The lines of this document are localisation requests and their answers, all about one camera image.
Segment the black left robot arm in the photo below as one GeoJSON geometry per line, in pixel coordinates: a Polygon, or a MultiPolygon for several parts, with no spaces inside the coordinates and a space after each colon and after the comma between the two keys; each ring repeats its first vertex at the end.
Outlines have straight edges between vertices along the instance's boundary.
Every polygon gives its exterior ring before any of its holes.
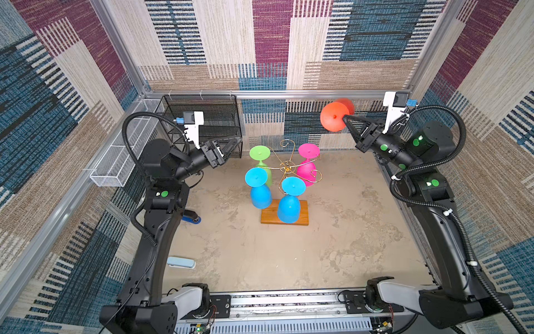
{"type": "Polygon", "coordinates": [[[209,315],[212,305],[207,285],[186,284],[164,298],[164,271],[182,218],[195,216],[186,208],[190,192],[186,178],[204,168],[224,165],[241,142],[240,136],[214,139],[189,153],[164,139],[146,145],[141,154],[145,200],[131,215],[131,223],[138,226],[137,216],[145,213],[140,224],[142,238],[116,302],[100,313],[100,323],[110,333],[174,333],[177,322],[186,315],[209,315]]]}

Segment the magenta plastic wine glass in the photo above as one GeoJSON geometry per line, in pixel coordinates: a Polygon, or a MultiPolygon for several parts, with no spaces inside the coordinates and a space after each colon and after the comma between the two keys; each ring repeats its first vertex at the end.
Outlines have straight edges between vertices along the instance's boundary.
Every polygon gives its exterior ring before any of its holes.
{"type": "Polygon", "coordinates": [[[312,143],[305,143],[298,149],[298,154],[304,161],[297,168],[296,175],[306,186],[312,186],[317,180],[317,168],[314,160],[319,157],[320,149],[312,143]]]}

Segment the red plastic wine glass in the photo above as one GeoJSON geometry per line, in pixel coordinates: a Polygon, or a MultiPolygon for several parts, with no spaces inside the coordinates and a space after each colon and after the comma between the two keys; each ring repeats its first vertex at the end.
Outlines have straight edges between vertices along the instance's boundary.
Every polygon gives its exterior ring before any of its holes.
{"type": "Polygon", "coordinates": [[[321,125],[329,132],[340,132],[346,126],[343,117],[354,113],[353,102],[348,98],[340,98],[322,108],[320,115],[321,125]]]}

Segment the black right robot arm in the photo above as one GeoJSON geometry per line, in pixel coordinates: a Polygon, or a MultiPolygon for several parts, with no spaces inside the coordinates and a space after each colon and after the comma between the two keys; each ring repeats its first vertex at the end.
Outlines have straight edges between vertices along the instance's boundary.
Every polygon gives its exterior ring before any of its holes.
{"type": "Polygon", "coordinates": [[[342,121],[356,142],[356,148],[399,167],[389,190],[396,200],[411,208],[431,247],[438,268],[438,287],[416,288],[395,283],[383,276],[368,281],[367,307],[384,310],[391,304],[424,316],[436,328],[480,320],[502,313],[518,333],[526,329],[512,313],[513,301],[496,290],[483,271],[467,230],[457,214],[457,205],[449,182],[438,166],[454,160],[464,148],[467,130],[455,111],[440,107],[456,121],[459,138],[439,121],[427,122],[407,141],[397,135],[417,109],[401,116],[390,129],[369,118],[344,115],[342,121]]]}

